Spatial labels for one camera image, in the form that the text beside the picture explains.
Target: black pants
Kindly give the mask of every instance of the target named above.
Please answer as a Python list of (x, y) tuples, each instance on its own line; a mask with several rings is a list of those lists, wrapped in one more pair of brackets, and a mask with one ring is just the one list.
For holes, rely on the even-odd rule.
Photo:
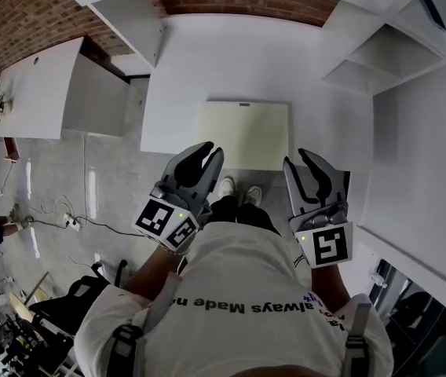
[(257, 208), (253, 204), (244, 204), (239, 206), (239, 201), (234, 196), (225, 196), (213, 205), (211, 205), (211, 210), (213, 214), (210, 216), (209, 221), (211, 222), (237, 222), (244, 225), (256, 226), (257, 228), (267, 229), (271, 232), (279, 232), (272, 225), (269, 215), (262, 210)]

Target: white t-shirt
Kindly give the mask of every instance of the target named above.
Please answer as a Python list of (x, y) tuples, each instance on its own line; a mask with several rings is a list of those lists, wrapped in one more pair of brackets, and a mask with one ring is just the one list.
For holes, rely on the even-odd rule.
[[(145, 336), (146, 377), (229, 377), (264, 366), (294, 364), (340, 375), (357, 304), (331, 314), (298, 282), (286, 242), (268, 230), (211, 223), (192, 247), (195, 258), (160, 323)], [(148, 300), (108, 286), (75, 337), (86, 377), (105, 376), (106, 342), (122, 324), (142, 325)], [(375, 309), (365, 330), (376, 376), (391, 375), (393, 356)]]

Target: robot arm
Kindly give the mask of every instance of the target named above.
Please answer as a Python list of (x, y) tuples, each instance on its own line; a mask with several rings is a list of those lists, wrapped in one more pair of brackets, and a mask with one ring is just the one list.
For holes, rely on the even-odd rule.
[(207, 196), (225, 160), (221, 148), (210, 154), (213, 147), (212, 142), (203, 142), (172, 158), (137, 208), (133, 227), (168, 251), (185, 251), (212, 214)]
[(336, 170), (313, 152), (299, 149), (311, 177), (319, 183), (315, 197), (308, 197), (294, 164), (284, 159), (283, 170), (293, 211), (290, 227), (311, 268), (352, 259), (353, 225), (347, 222), (349, 204), (345, 172)]

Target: white sneaker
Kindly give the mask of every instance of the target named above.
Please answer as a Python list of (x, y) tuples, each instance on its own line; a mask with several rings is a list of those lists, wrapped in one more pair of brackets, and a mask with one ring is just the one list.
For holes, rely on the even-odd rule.
[(19, 204), (14, 204), (12, 210), (7, 217), (9, 223), (17, 223), (20, 220)]
[(259, 207), (261, 204), (261, 188), (254, 185), (247, 190), (246, 196), (244, 197), (244, 203), (253, 204), (255, 207)]
[(26, 217), (22, 221), (20, 221), (20, 226), (22, 227), (22, 229), (27, 229), (30, 226), (33, 226), (34, 223), (35, 220), (33, 219), (33, 217)]
[(226, 177), (221, 181), (218, 189), (218, 197), (222, 199), (226, 196), (234, 196), (236, 194), (236, 183), (231, 177)]

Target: gray floor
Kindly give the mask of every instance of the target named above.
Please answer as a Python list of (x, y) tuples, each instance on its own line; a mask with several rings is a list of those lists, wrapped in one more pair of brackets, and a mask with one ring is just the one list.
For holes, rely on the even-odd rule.
[[(66, 203), (74, 214), (86, 214), (119, 231), (134, 232), (130, 225), (138, 200), (150, 192), (172, 157), (140, 151), (147, 88), (148, 80), (133, 81), (123, 138), (84, 137), (82, 133), (65, 131), (60, 140), (18, 139), (21, 160), (13, 165), (4, 187), (10, 164), (3, 159), (5, 150), (0, 144), (0, 215), (8, 214), (13, 204), (19, 203), (23, 215), (62, 225), (68, 211)], [(253, 184), (263, 188), (262, 207), (289, 240), (295, 258), (298, 252), (287, 224), (291, 209), (283, 174), (231, 170), (223, 171), (221, 176), (226, 174), (234, 176), (241, 190)], [(5, 267), (22, 289), (30, 291), (48, 271), (49, 278), (42, 286), (52, 296), (64, 295), (75, 280), (91, 274), (84, 265), (93, 264), (96, 255), (104, 261), (111, 278), (121, 259), (125, 258), (130, 270), (134, 270), (155, 247), (145, 238), (119, 236), (106, 228), (82, 223), (79, 232), (36, 223), (32, 230), (5, 238), (0, 246)]]

